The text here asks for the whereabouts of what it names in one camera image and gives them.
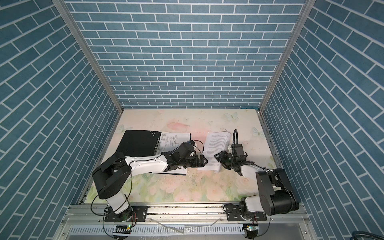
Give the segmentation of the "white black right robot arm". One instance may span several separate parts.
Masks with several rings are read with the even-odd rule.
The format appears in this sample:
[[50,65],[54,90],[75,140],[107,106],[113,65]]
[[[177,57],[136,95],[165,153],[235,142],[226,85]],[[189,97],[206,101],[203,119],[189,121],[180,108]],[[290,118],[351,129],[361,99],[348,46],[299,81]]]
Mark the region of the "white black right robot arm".
[[258,193],[242,198],[239,203],[240,214],[244,219],[251,219],[259,213],[272,216],[299,209],[300,201],[284,169],[262,168],[247,161],[245,155],[229,154],[225,151],[214,157],[225,169],[233,170],[257,183]]

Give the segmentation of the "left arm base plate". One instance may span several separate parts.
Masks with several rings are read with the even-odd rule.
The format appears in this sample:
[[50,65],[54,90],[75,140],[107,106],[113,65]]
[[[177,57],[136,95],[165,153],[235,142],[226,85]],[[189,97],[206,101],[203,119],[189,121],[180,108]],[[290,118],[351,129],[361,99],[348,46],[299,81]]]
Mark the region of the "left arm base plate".
[[137,223],[144,222],[147,217],[148,206],[130,206],[128,209],[123,212],[116,214],[112,207],[107,208],[105,222],[113,222],[113,223]]

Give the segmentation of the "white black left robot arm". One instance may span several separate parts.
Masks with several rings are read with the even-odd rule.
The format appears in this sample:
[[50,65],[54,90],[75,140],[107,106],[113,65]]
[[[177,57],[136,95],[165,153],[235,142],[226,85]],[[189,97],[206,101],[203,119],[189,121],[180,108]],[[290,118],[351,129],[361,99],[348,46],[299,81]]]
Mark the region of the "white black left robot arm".
[[165,173],[178,168],[202,168],[208,163],[204,155],[193,150],[162,152],[156,156],[129,157],[118,152],[94,169],[92,177],[98,197],[106,200],[115,214],[129,209],[128,197],[123,194],[125,182],[134,176],[147,173]]

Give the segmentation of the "white text document sheet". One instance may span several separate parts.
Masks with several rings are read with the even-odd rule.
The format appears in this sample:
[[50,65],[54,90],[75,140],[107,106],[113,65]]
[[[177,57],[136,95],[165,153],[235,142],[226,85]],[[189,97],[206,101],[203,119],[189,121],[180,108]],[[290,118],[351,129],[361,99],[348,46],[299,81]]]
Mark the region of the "white text document sheet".
[[214,155],[219,154],[222,151],[227,151],[230,145],[230,138],[232,134],[229,132],[209,132],[205,142],[205,149],[203,150],[204,157],[208,160],[208,163],[198,168],[200,171],[215,171],[219,172],[221,164]]

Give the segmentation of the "orange file folder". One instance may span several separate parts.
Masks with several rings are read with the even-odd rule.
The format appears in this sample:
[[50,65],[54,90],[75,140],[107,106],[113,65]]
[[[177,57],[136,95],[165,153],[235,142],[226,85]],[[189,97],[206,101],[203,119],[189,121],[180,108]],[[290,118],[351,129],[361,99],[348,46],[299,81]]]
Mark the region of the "orange file folder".
[[155,156],[161,133],[147,130],[126,130],[116,151],[123,153],[126,157]]

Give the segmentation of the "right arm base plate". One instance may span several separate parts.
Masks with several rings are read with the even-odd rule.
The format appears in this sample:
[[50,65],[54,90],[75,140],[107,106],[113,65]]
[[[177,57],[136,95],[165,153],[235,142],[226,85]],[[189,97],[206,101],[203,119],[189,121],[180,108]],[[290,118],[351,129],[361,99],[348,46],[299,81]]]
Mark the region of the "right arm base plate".
[[223,205],[223,210],[229,222],[259,222],[267,220],[264,212],[249,212],[244,205],[225,204]]

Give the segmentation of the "technical drawing sheet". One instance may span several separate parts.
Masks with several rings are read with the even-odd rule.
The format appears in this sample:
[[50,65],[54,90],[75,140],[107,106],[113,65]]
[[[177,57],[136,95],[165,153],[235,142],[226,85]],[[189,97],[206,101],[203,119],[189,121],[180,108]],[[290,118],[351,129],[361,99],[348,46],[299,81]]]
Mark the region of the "technical drawing sheet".
[[156,155],[169,152],[180,146],[183,142],[191,139],[190,133],[167,133],[162,132],[157,145]]

